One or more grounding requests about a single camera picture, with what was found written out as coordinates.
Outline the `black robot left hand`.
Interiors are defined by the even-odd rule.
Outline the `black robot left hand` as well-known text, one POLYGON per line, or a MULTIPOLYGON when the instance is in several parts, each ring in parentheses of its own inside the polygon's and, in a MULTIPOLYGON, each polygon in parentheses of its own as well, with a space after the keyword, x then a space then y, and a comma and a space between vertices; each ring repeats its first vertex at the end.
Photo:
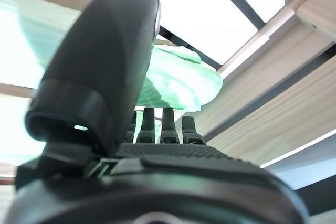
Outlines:
POLYGON ((159 0, 93 0, 50 61, 25 115, 43 152, 20 165, 6 223, 308 223, 279 178, 207 146, 138 143, 134 107, 160 22, 159 0))

